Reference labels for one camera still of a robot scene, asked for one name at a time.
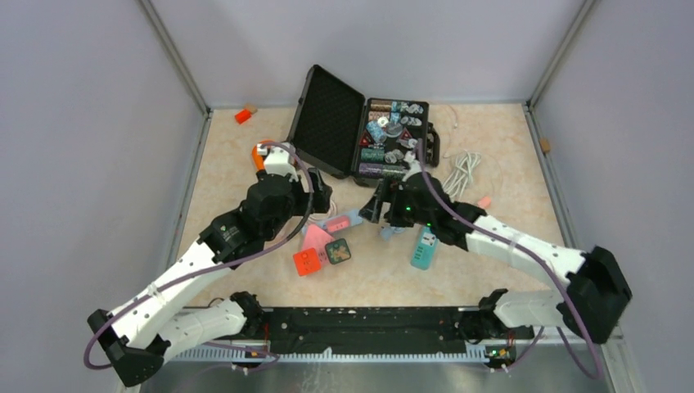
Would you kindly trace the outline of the light blue power strip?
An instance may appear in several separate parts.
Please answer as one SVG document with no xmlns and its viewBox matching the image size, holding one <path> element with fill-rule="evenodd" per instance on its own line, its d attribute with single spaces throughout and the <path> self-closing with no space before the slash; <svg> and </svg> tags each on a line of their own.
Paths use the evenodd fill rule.
<svg viewBox="0 0 694 393">
<path fill-rule="evenodd" d="M 352 228 L 354 226 L 360 225 L 364 222 L 363 218 L 359 215 L 358 209 L 348 210 L 343 214 L 335 215 L 327 219 L 318 221 L 316 225 L 323 231 L 333 234 L 339 231 L 345 230 L 347 228 Z"/>
</svg>

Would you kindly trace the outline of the orange tape dispenser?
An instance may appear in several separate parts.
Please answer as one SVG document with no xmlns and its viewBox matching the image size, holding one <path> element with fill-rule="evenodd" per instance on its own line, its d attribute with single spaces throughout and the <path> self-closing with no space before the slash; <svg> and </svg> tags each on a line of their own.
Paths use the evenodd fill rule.
<svg viewBox="0 0 694 393">
<path fill-rule="evenodd" d="M 264 162 L 268 156 L 268 152 L 272 149 L 271 147 L 267 146 L 267 144 L 270 142 L 271 140 L 263 140 L 252 148 L 251 158 L 257 171 L 265 170 Z"/>
</svg>

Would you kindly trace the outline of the black open carrying case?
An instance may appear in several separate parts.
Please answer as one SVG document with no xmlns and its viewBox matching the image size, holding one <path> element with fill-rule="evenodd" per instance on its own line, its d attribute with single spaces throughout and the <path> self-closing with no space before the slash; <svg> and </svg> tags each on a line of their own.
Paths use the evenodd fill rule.
<svg viewBox="0 0 694 393">
<path fill-rule="evenodd" d="M 365 97 L 320 65 L 306 76 L 287 137 L 300 158 L 338 179 L 373 187 L 406 171 L 421 142 L 427 165 L 440 163 L 440 137 L 428 102 Z"/>
</svg>

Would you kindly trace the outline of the small red block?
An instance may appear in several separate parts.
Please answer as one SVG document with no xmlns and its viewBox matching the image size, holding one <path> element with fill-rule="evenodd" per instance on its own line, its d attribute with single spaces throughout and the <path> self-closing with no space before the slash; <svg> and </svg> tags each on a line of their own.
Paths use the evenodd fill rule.
<svg viewBox="0 0 694 393">
<path fill-rule="evenodd" d="M 243 110 L 238 111 L 238 112 L 234 115 L 234 120 L 235 120 L 238 124 L 244 124 L 244 123 L 245 123 L 247 120 L 249 120 L 252 116 L 253 116 L 253 112 L 252 112 L 252 111 L 247 110 L 247 109 L 243 109 Z"/>
</svg>

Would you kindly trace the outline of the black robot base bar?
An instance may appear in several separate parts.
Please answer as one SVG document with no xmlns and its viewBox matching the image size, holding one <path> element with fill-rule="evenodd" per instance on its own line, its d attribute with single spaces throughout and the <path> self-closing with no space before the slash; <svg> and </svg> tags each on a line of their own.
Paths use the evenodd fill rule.
<svg viewBox="0 0 694 393">
<path fill-rule="evenodd" d="M 461 354 L 486 340 L 533 339 L 531 327 L 505 327 L 490 311 L 440 307 L 277 307 L 265 309 L 234 342 L 259 341 L 275 354 Z"/>
</svg>

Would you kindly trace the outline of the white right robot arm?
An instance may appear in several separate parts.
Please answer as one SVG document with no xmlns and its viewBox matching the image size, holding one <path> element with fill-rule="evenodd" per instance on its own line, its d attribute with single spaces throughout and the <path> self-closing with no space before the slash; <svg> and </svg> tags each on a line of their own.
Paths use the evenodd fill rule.
<svg viewBox="0 0 694 393">
<path fill-rule="evenodd" d="M 545 291 L 497 289 L 480 300 L 480 327 L 490 337 L 516 327 L 552 327 L 601 345 L 633 298 L 611 251 L 581 251 L 523 233 L 479 206 L 452 201 L 419 165 L 401 178 L 380 180 L 359 214 L 375 224 L 421 225 L 445 245 L 499 260 L 548 285 Z"/>
</svg>

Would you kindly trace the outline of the pink triangular power strip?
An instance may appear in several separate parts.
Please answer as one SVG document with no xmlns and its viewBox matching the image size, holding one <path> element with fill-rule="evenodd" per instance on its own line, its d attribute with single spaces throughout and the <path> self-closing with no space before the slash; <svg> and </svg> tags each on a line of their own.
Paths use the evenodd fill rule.
<svg viewBox="0 0 694 393">
<path fill-rule="evenodd" d="M 335 241 L 335 238 L 330 233 L 316 224 L 310 224 L 306 228 L 300 250 L 306 251 L 308 249 L 314 249 L 322 264 L 330 264 L 326 253 L 326 245 L 333 241 Z"/>
</svg>

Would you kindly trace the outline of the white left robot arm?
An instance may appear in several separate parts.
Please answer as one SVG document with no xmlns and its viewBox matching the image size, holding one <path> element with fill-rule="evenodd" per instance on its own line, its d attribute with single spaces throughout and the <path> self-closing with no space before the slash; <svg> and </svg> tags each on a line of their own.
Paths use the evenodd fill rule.
<svg viewBox="0 0 694 393">
<path fill-rule="evenodd" d="M 257 152 L 264 167 L 237 208 L 214 218 L 177 262 L 131 300 L 88 317 L 93 335 L 83 353 L 87 368 L 99 368 L 90 360 L 92 348 L 99 345 L 109 360 L 104 367 L 113 368 L 124 386 L 137 386 L 183 351 L 220 337 L 259 334 L 264 312 L 247 291 L 215 306 L 179 313 L 238 266 L 289 242 L 300 226 L 273 246 L 266 245 L 291 218 L 306 220 L 330 206 L 331 188 L 290 143 L 261 143 Z"/>
</svg>

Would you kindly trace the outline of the wooden block on rail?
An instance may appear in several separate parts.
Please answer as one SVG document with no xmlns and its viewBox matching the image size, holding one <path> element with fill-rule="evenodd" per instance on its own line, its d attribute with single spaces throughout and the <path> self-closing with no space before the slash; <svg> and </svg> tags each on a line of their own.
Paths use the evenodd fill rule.
<svg viewBox="0 0 694 393">
<path fill-rule="evenodd" d="M 547 138 L 540 138 L 539 146 L 543 154 L 548 154 L 551 151 L 551 144 Z"/>
</svg>

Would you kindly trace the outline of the small wooden block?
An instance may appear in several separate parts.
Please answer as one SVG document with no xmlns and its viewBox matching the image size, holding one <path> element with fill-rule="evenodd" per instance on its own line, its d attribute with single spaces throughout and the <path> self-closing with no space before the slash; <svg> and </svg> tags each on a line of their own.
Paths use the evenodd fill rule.
<svg viewBox="0 0 694 393">
<path fill-rule="evenodd" d="M 244 109 L 249 111 L 251 114 L 255 114 L 258 112 L 258 107 L 254 104 L 251 104 L 251 103 L 246 103 L 244 105 Z"/>
</svg>

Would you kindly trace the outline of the red cube socket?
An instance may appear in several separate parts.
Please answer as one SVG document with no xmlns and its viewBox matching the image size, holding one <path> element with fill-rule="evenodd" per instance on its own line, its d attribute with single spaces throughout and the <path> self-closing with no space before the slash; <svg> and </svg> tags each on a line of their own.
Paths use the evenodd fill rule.
<svg viewBox="0 0 694 393">
<path fill-rule="evenodd" d="M 322 269 L 322 261 L 315 248 L 308 248 L 295 253 L 293 261 L 300 277 L 308 276 Z"/>
</svg>

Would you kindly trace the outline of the light blue plug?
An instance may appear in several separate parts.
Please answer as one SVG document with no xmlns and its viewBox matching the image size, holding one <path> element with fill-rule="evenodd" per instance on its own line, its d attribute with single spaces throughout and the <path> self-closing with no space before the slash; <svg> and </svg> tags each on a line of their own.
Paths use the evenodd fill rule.
<svg viewBox="0 0 694 393">
<path fill-rule="evenodd" d="M 380 230 L 380 236 L 384 241 L 389 241 L 394 235 L 403 233 L 405 228 L 401 227 L 382 227 Z"/>
</svg>

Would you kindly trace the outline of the small pink plug adapter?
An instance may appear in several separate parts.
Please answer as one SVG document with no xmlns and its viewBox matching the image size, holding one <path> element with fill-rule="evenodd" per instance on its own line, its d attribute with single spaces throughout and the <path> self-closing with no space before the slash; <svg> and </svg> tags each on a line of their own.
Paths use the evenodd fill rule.
<svg viewBox="0 0 694 393">
<path fill-rule="evenodd" d="M 484 196 L 477 201 L 477 206 L 481 209 L 488 209 L 491 205 L 492 199 L 490 196 Z"/>
</svg>

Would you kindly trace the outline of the teal power strip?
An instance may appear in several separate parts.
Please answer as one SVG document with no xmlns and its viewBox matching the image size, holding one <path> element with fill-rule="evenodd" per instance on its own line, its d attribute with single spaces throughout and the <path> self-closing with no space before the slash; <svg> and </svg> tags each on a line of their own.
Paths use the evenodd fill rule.
<svg viewBox="0 0 694 393">
<path fill-rule="evenodd" d="M 410 259 L 410 265 L 415 269 L 428 270 L 433 262 L 439 239 L 430 230 L 423 226 Z"/>
</svg>

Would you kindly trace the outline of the dark green cube socket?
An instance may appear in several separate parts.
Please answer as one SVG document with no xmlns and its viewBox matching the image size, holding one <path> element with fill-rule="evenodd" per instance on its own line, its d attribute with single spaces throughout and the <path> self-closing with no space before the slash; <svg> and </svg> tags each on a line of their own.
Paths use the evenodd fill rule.
<svg viewBox="0 0 694 393">
<path fill-rule="evenodd" d="M 325 252 L 330 264 L 340 264 L 352 257 L 348 242 L 344 238 L 336 239 L 325 245 Z"/>
</svg>

